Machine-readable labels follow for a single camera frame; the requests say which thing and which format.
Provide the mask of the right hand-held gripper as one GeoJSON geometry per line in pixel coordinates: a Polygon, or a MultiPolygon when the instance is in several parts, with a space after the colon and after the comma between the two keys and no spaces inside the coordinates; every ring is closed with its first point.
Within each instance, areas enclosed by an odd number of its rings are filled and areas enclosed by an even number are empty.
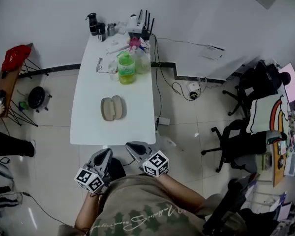
{"type": "MultiPolygon", "coordinates": [[[[132,158],[138,162],[141,161],[143,155],[153,151],[149,144],[139,141],[127,142],[125,147],[132,158]]],[[[169,159],[161,150],[158,150],[148,159],[143,160],[139,169],[149,176],[160,177],[168,172],[169,159]]]]}

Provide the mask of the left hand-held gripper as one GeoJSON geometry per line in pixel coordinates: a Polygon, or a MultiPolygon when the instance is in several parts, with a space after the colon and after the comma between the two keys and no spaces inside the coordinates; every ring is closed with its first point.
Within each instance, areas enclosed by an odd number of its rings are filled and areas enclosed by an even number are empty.
{"type": "Polygon", "coordinates": [[[75,175],[75,182],[83,189],[90,193],[100,193],[103,187],[108,187],[111,182],[111,176],[106,170],[112,160],[113,151],[110,148],[105,148],[94,153],[88,161],[81,167],[75,175]]]}

